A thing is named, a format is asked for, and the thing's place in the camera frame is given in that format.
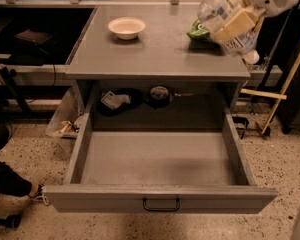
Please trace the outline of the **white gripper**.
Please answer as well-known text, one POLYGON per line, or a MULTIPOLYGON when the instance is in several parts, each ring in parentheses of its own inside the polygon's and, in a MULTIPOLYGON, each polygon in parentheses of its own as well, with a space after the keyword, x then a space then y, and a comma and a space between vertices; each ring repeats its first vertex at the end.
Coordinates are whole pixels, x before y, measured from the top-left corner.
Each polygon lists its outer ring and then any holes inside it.
MULTIPOLYGON (((258 9, 264 9, 267 17, 275 17, 294 7, 299 0, 230 0, 234 6, 247 6, 247 2, 258 9)), ((241 8, 220 29, 211 34, 214 41, 226 42, 252 30, 259 16, 253 7, 241 8)))

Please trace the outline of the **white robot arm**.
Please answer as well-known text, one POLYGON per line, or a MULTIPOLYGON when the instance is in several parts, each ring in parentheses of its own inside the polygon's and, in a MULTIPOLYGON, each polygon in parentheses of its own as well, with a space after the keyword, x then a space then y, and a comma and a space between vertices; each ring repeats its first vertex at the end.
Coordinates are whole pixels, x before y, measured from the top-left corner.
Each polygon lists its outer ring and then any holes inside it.
POLYGON ((299 0, 211 0, 213 5, 229 2, 227 18, 210 34, 223 43, 253 30, 262 18, 275 17, 291 9, 299 0))

